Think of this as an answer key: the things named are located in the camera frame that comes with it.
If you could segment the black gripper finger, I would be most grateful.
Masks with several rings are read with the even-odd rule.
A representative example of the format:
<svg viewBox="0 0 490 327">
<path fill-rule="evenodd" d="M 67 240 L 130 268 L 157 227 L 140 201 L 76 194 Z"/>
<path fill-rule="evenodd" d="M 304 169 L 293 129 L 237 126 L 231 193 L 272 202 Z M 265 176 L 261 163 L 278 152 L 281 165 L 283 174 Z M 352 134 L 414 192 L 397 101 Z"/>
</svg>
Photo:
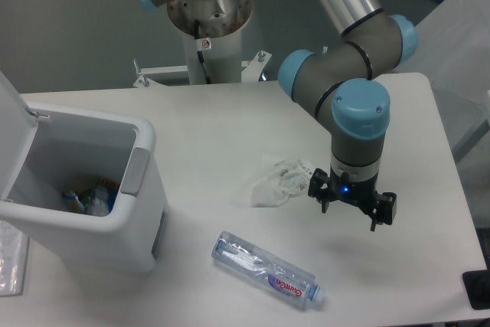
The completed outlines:
<svg viewBox="0 0 490 327">
<path fill-rule="evenodd" d="M 332 190 L 330 188 L 331 178 L 320 168 L 317 168 L 310 178 L 308 196 L 314 198 L 321 206 L 325 214 L 332 201 Z"/>
<path fill-rule="evenodd" d="M 397 213 L 397 195 L 393 192 L 382 194 L 375 192 L 374 200 L 369 206 L 368 215 L 371 219 L 371 231 L 375 231 L 377 225 L 392 225 Z"/>
</svg>

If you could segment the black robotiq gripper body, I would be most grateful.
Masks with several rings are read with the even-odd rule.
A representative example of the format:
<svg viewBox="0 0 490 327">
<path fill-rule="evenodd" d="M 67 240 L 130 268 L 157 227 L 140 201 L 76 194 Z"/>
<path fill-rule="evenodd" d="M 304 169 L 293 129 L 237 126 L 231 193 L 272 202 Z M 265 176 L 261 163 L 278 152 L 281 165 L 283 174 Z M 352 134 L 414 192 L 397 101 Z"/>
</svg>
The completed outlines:
<svg viewBox="0 0 490 327">
<path fill-rule="evenodd" d="M 351 181 L 330 171 L 329 188 L 331 200 L 342 201 L 370 214 L 376 202 L 376 183 L 378 174 L 367 181 Z"/>
</svg>

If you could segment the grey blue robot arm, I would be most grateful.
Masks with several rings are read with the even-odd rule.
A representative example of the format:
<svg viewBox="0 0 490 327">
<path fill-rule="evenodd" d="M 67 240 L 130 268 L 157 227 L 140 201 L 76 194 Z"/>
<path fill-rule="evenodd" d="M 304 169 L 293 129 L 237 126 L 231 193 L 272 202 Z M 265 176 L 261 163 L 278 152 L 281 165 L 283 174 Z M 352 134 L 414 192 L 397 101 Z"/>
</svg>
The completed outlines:
<svg viewBox="0 0 490 327">
<path fill-rule="evenodd" d="M 292 52 L 278 81 L 331 136 L 330 169 L 316 169 L 308 194 L 327 209 L 333 201 L 359 208 L 373 226 L 392 224 L 397 197 L 376 189 L 390 96 L 377 77 L 410 58 L 418 45 L 413 24 L 388 15 L 378 0 L 320 0 L 341 43 L 324 54 Z M 241 55 L 217 46 L 251 16 L 251 0 L 139 0 L 147 9 L 167 8 L 190 44 L 186 63 L 193 84 L 238 82 Z"/>
</svg>

